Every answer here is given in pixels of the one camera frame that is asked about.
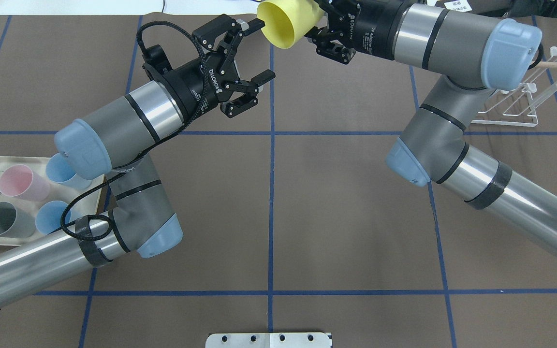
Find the light blue cup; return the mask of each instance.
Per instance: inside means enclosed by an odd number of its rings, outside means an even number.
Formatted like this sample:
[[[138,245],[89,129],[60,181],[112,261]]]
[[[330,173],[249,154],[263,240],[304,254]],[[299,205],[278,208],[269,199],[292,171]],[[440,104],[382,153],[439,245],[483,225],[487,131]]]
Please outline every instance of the light blue cup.
[[[46,164],[46,176],[54,183],[72,187],[73,189],[86,189],[91,185],[91,180],[86,180],[76,174],[60,153],[51,157]]]
[[[36,215],[36,229],[44,235],[59,230],[61,214],[67,206],[68,203],[62,201],[51,201],[43,205]],[[66,214],[66,223],[75,221],[80,217],[81,215],[72,209]]]

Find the pale yellow cup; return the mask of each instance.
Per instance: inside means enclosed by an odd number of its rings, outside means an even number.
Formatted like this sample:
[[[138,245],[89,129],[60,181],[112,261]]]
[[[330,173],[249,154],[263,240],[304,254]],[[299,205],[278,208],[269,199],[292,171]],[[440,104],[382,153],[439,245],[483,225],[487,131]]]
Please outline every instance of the pale yellow cup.
[[[278,48],[293,46],[322,16],[313,0],[265,0],[257,7],[257,18],[265,22],[261,31]]]

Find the gray cup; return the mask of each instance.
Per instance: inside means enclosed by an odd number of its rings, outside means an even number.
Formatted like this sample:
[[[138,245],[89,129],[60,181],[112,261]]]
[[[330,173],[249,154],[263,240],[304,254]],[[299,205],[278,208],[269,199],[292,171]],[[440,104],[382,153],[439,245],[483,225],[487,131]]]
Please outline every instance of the gray cup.
[[[34,219],[12,203],[0,202],[0,236],[6,238],[27,238],[36,226]]]

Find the black cable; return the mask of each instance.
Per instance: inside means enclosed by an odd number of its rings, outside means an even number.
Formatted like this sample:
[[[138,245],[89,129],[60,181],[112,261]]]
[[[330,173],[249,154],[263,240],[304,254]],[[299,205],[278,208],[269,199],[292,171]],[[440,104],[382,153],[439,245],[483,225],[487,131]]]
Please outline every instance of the black cable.
[[[544,55],[545,55],[545,52],[544,52],[543,44],[540,43],[539,44],[539,54],[537,55],[537,59],[535,59],[534,62],[532,62],[532,64],[530,64],[530,66],[528,66],[528,70],[530,70],[530,69],[534,68],[535,66],[539,65],[539,63],[543,61]]]
[[[192,44],[195,46],[195,49],[197,50],[197,53],[199,54],[199,58],[201,58],[201,69],[203,70],[203,82],[204,82],[203,83],[203,89],[201,90],[201,97],[199,98],[199,101],[205,101],[205,97],[207,96],[207,93],[210,89],[210,83],[208,82],[208,77],[210,76],[210,73],[208,72],[207,58],[205,57],[205,53],[204,53],[203,48],[201,47],[201,45],[198,42],[196,42],[195,39],[187,31],[185,31],[181,27],[176,26],[175,24],[173,24],[171,22],[166,22],[164,20],[157,20],[155,22],[149,22],[149,23],[143,24],[143,26],[141,26],[141,28],[139,28],[138,31],[137,31],[137,44],[138,44],[139,48],[141,49],[141,53],[144,55],[144,57],[147,56],[147,49],[146,49],[146,46],[143,43],[143,39],[142,39],[143,31],[145,29],[147,29],[149,27],[153,27],[153,26],[168,26],[168,27],[171,27],[173,29],[176,29],[177,31],[182,33],[188,40],[190,40],[190,42],[192,42]],[[176,137],[177,135],[179,135],[179,133],[181,133],[183,130],[185,130],[195,119],[197,119],[201,115],[202,110],[203,110],[203,102],[200,102],[200,103],[197,104],[197,107],[195,108],[194,113],[192,113],[192,117],[190,117],[190,119],[188,119],[188,121],[186,121],[186,123],[184,123],[183,126],[181,126],[179,129],[177,129],[175,132],[173,132],[169,136],[166,136],[162,140],[158,141],[154,145],[146,148],[137,157],[135,157],[135,159],[133,159],[133,161],[131,161],[130,163],[127,163],[126,165],[121,166],[121,167],[126,167],[126,166],[130,165],[131,163],[135,163],[136,161],[145,157],[146,154],[148,154],[153,148],[155,148],[158,145],[161,145],[162,143],[164,143],[165,141],[171,140],[174,137]],[[82,200],[86,196],[89,196],[90,194],[93,194],[94,192],[102,189],[103,187],[106,187],[106,185],[109,185],[110,183],[113,183],[113,181],[121,178],[125,174],[126,174],[126,172],[123,172],[123,173],[119,173],[119,174],[113,176],[113,178],[110,178],[109,180],[106,180],[104,183],[102,183],[100,185],[97,185],[94,188],[89,189],[88,191],[81,194],[79,197],[75,198],[72,202],[70,202],[70,204],[66,207],[66,209],[64,209],[64,212],[62,212],[61,217],[59,219],[59,225],[60,225],[62,231],[64,231],[67,235],[71,236],[72,238],[76,238],[78,240],[87,240],[87,241],[97,241],[97,240],[101,240],[102,238],[105,238],[106,236],[108,236],[109,233],[111,233],[111,231],[113,231],[114,226],[115,226],[115,223],[110,218],[108,218],[106,216],[102,216],[102,215],[90,215],[89,220],[106,221],[108,223],[109,227],[106,230],[106,232],[102,233],[99,236],[84,236],[84,235],[79,235],[78,233],[72,232],[68,229],[68,227],[73,225],[73,223],[68,223],[68,225],[66,225],[66,215],[68,215],[68,212],[70,212],[70,210],[74,207],[74,205],[76,203],[78,203],[80,200]]]

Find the white label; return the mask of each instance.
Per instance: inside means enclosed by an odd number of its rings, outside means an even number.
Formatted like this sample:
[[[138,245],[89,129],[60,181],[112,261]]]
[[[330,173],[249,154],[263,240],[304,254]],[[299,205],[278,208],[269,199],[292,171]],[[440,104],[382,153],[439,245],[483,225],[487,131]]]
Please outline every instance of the white label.
[[[471,7],[470,4],[468,3],[468,0],[457,0],[457,1],[445,2],[444,6],[446,6],[446,8],[449,10],[460,11],[462,13],[471,11]]]

